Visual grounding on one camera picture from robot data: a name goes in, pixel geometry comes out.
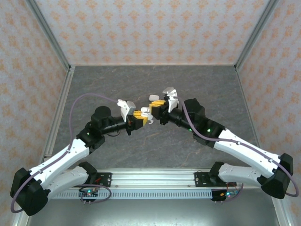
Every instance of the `wall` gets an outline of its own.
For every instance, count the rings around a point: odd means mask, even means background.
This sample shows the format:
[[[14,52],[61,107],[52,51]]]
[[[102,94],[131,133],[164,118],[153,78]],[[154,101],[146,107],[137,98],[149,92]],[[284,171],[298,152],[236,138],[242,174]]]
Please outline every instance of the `wall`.
[[[39,163],[65,70],[24,0],[0,2],[0,219],[15,172]]]
[[[301,188],[301,2],[278,3],[239,74],[262,147],[293,156]],[[301,198],[285,203],[300,225]]]
[[[268,0],[37,0],[74,65],[230,64]]]

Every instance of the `red wire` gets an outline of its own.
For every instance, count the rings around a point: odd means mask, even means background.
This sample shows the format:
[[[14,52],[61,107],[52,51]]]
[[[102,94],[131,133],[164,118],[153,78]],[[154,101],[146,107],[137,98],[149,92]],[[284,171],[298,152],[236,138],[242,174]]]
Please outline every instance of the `red wire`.
[[[98,182],[100,179],[101,179],[101,178],[96,179],[95,182]]]

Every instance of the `metal plate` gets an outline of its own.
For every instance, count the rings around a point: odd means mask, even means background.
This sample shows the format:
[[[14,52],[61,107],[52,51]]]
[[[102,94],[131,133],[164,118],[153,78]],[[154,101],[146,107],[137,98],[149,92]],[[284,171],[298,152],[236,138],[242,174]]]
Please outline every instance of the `metal plate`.
[[[194,182],[196,187],[215,187],[216,185],[213,184],[210,180],[208,172],[196,172],[194,173]],[[237,184],[235,182],[227,183],[220,182],[218,186],[228,186],[228,187],[235,187]]]
[[[29,226],[279,226],[271,198],[246,189],[233,202],[209,199],[50,200]]]
[[[103,185],[111,187],[112,173],[97,173],[95,183],[97,185]]]
[[[79,199],[81,193],[76,190],[68,190],[58,194],[53,199]],[[98,191],[98,196],[86,197],[88,199],[104,199],[108,196],[108,191]],[[197,190],[112,190],[110,199],[211,199],[210,189]]]

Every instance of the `gray floor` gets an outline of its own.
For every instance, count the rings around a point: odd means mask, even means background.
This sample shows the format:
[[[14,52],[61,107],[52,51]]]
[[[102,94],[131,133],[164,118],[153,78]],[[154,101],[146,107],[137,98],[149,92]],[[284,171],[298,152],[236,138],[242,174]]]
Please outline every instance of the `gray floor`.
[[[245,189],[223,205],[211,200],[109,200],[83,205],[52,200],[30,226],[278,226],[271,198]]]
[[[114,99],[134,101],[137,108],[148,106],[150,94],[162,96],[169,86],[184,99],[197,98],[206,116],[225,125],[241,138],[255,144],[254,134],[233,66],[77,66],[62,116],[54,154],[68,145],[69,111],[81,94],[92,92]],[[119,107],[106,100],[87,97],[73,113],[73,131],[79,133],[90,121],[95,108],[108,106],[113,116]],[[96,168],[107,167],[198,167],[210,168],[215,161],[245,164],[238,159],[196,143],[191,133],[174,124],[158,121],[133,131],[122,131],[85,160]]]

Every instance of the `black bracket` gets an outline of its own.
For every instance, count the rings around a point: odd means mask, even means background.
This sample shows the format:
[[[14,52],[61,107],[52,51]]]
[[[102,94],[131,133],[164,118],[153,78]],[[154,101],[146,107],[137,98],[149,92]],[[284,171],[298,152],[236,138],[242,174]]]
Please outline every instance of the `black bracket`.
[[[112,173],[97,173],[94,184],[111,187]]]
[[[231,182],[228,184],[225,182],[218,182],[217,184],[213,183],[210,180],[209,172],[201,171],[194,173],[194,182],[196,187],[235,187],[237,185],[236,182]]]

